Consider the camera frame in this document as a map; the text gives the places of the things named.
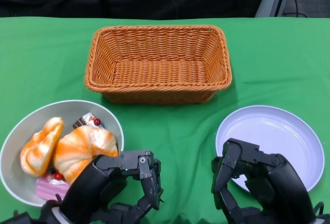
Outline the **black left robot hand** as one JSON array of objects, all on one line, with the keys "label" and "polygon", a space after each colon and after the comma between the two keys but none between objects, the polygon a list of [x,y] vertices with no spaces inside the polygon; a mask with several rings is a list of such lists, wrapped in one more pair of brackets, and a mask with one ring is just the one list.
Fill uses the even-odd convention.
[{"label": "black left robot hand", "polygon": [[[117,157],[98,155],[71,184],[59,211],[69,223],[139,223],[151,209],[159,209],[160,166],[150,150],[124,151]],[[135,205],[109,206],[127,186],[128,177],[141,182],[143,197]]]}]

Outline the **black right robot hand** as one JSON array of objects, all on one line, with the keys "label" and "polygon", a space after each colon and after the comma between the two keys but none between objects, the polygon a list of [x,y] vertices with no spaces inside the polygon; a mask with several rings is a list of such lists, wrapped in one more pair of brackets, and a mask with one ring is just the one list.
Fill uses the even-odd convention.
[{"label": "black right robot hand", "polygon": [[[256,144],[230,138],[222,156],[212,160],[211,169],[214,203],[228,223],[314,223],[317,219],[306,187],[281,154],[266,154]],[[241,208],[228,190],[229,180],[241,175],[261,209]]]}]

